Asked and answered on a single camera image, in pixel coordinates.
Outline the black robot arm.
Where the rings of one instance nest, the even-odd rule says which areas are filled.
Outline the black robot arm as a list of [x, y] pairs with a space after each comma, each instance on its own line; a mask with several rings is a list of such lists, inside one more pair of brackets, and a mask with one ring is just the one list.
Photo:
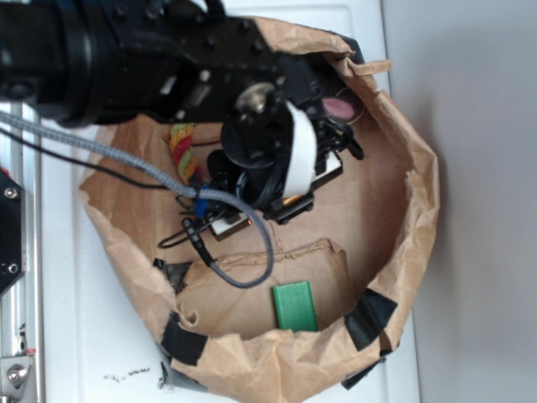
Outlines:
[[124, 123], [222, 123], [211, 178], [190, 139], [172, 147], [185, 183], [234, 195], [286, 223], [363, 151], [328, 112], [312, 57], [274, 50], [258, 22], [222, 3], [32, 1], [1, 5], [1, 98], [72, 128]]

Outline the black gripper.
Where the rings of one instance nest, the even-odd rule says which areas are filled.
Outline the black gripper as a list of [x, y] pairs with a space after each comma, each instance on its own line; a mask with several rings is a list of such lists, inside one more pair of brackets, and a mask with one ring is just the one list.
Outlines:
[[[314, 206], [314, 192], [343, 172], [340, 152], [364, 152], [351, 124], [331, 120], [322, 99], [347, 88], [321, 55], [281, 54], [283, 83], [259, 82], [236, 100], [207, 164], [214, 186], [286, 224]], [[252, 225], [245, 213], [210, 225], [217, 241]]]

